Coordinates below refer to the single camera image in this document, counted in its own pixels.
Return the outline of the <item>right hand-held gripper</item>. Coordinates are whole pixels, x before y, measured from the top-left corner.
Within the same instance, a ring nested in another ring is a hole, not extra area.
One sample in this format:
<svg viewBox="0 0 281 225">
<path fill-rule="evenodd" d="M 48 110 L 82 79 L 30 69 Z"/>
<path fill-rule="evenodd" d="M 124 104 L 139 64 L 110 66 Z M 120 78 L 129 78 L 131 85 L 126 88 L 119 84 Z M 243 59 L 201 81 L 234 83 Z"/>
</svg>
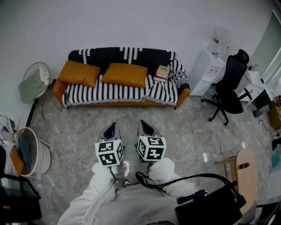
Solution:
<svg viewBox="0 0 281 225">
<path fill-rule="evenodd" d="M 138 142 L 135 145 L 141 163 L 161 161 L 166 151 L 166 139 L 157 127 L 143 121 L 138 122 Z"/>
</svg>

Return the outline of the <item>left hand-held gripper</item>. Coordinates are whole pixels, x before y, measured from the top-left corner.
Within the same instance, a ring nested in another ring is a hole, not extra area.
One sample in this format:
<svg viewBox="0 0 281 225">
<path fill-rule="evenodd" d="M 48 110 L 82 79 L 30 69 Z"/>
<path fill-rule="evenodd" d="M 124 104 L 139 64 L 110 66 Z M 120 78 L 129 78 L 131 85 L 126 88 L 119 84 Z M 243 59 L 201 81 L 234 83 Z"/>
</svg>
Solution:
<svg viewBox="0 0 281 225">
<path fill-rule="evenodd" d="M 99 133 L 98 139 L 105 140 L 95 143 L 95 152 L 102 166 L 119 165 L 124 155 L 119 125 L 113 122 L 105 126 Z"/>
</svg>

